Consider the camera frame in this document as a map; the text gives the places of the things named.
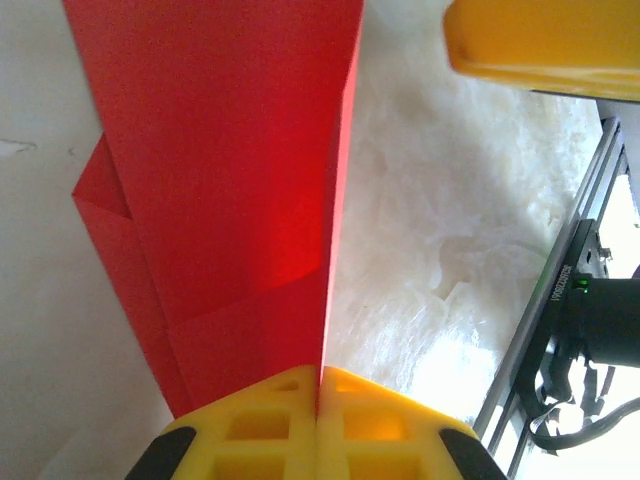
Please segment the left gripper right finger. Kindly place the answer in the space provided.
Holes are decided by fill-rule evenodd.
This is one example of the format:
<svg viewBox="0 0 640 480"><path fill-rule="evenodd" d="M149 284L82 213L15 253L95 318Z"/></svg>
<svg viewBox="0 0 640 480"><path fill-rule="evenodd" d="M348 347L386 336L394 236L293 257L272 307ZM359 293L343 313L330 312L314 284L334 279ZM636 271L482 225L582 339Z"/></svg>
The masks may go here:
<svg viewBox="0 0 640 480"><path fill-rule="evenodd" d="M504 479L466 423L337 367L324 371L319 479Z"/></svg>

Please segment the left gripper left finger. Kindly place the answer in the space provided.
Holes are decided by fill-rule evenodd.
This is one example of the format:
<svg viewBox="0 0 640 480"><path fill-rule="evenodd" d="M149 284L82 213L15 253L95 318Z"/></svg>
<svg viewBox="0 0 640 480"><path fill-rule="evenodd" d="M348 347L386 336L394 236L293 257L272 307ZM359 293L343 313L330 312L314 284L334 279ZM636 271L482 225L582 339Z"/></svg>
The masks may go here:
<svg viewBox="0 0 640 480"><path fill-rule="evenodd" d="M314 479L317 369L299 366L174 419L128 479Z"/></svg>

